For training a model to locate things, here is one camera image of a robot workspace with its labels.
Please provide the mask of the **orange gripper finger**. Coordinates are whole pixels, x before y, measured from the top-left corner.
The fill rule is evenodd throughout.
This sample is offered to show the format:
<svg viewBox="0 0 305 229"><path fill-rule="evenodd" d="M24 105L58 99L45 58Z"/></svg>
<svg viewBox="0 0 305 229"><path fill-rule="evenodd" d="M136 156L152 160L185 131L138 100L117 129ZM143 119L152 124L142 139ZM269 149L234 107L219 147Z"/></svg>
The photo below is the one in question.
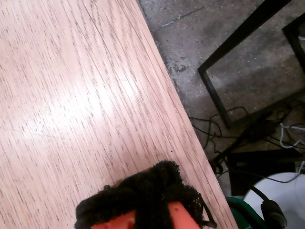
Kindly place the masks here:
<svg viewBox="0 0 305 229"><path fill-rule="evenodd" d="M180 176L179 166L173 161L161 161L142 174L143 223L150 229L176 229L169 210L170 203L181 203L188 216L178 220L193 219L200 229L204 227L204 201L192 186L185 185Z"/></svg>
<svg viewBox="0 0 305 229"><path fill-rule="evenodd" d="M105 186L102 191L78 204L74 227L89 229L133 210L142 214L150 212L154 181L152 175L133 175L116 187Z"/></svg>

